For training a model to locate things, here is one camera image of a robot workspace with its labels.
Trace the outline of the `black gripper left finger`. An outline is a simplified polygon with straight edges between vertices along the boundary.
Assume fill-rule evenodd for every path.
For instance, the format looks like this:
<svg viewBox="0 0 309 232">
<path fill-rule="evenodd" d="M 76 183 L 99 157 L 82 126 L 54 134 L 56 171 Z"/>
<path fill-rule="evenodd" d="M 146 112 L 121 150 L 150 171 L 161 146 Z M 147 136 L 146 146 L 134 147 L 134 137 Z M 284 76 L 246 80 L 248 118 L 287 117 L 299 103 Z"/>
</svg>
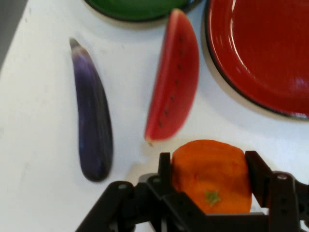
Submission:
<svg viewBox="0 0 309 232">
<path fill-rule="evenodd" d="M 184 193 L 171 186 L 170 153 L 161 153 L 158 172 L 132 185 L 107 186 L 77 228 L 78 232 L 132 232 L 149 222 L 156 232 L 204 232 L 205 216 Z"/>
</svg>

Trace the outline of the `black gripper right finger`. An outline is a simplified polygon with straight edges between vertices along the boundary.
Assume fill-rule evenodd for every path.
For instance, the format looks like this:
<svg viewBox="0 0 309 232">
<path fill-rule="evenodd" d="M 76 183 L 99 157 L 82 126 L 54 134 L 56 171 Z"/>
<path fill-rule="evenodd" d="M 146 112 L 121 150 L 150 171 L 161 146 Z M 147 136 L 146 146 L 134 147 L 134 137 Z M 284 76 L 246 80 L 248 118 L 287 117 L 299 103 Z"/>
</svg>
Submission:
<svg viewBox="0 0 309 232">
<path fill-rule="evenodd" d="M 287 172 L 273 171 L 256 151 L 246 151 L 251 189 L 262 208 L 268 209 L 269 232 L 302 232 L 309 222 L 309 186 Z"/>
</svg>

